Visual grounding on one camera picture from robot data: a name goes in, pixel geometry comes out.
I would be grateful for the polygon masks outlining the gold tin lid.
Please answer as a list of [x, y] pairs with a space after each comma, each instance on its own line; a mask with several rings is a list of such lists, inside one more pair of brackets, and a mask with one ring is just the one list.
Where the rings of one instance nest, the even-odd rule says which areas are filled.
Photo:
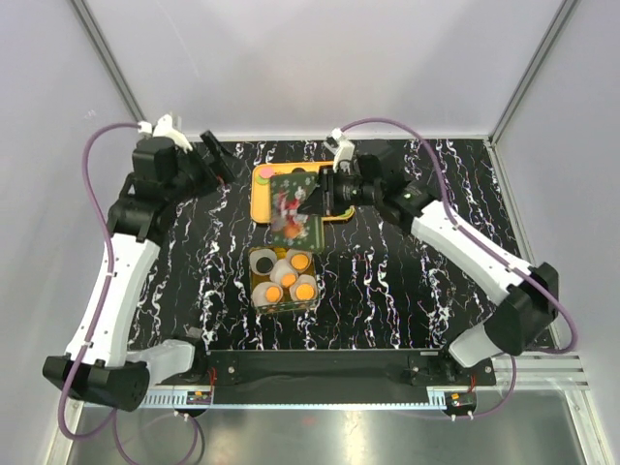
[[315, 172], [277, 174], [270, 179], [270, 244], [319, 253], [325, 248], [323, 220], [300, 208], [317, 186]]

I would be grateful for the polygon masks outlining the large patterned sandwich cookie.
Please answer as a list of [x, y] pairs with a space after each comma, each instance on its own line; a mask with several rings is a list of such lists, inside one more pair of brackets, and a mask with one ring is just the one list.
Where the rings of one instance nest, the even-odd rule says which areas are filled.
[[291, 266], [299, 273], [304, 272], [311, 264], [311, 259], [305, 254], [293, 254], [290, 257]]

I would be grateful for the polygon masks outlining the black chocolate sandwich cookie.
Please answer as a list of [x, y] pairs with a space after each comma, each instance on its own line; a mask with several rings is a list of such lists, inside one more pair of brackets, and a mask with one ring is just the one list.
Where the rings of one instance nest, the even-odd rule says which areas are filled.
[[273, 261], [268, 257], [261, 257], [256, 261], [256, 272], [261, 275], [267, 275], [273, 268]]

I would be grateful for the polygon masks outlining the plain round orange cookie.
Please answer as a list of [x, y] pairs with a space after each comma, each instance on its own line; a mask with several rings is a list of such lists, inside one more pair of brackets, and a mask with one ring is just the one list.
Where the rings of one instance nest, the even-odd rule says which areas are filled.
[[286, 274], [281, 278], [281, 285], [285, 288], [290, 287], [296, 281], [296, 276], [294, 274]]

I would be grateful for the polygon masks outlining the dotted round sandwich cookie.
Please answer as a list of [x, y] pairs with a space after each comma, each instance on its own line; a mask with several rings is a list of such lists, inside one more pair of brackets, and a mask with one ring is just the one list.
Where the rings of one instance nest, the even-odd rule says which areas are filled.
[[282, 290], [278, 286], [269, 286], [264, 296], [268, 302], [278, 302], [282, 298]]

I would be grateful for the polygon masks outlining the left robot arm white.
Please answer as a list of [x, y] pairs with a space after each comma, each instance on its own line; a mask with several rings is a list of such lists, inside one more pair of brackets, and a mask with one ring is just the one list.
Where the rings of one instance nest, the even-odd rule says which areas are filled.
[[168, 239], [177, 207], [234, 181], [232, 156], [210, 131], [183, 147], [178, 136], [137, 142], [132, 171], [108, 211], [105, 249], [93, 293], [61, 356], [48, 356], [43, 375], [68, 397], [133, 412], [149, 388], [179, 375], [190, 384], [209, 360], [188, 336], [150, 349], [128, 349], [129, 332], [147, 275]]

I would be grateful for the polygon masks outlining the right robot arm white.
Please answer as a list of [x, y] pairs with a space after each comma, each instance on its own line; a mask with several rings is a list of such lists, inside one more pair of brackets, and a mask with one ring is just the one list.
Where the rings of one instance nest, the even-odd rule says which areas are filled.
[[522, 354], [557, 318], [555, 268], [547, 263], [534, 267], [481, 234], [430, 186], [408, 175], [393, 152], [356, 155], [320, 168], [317, 185], [299, 210], [326, 217], [351, 206], [372, 206], [384, 221], [432, 246], [495, 305], [488, 319], [461, 332], [443, 349], [440, 372], [449, 383], [465, 382], [486, 358]]

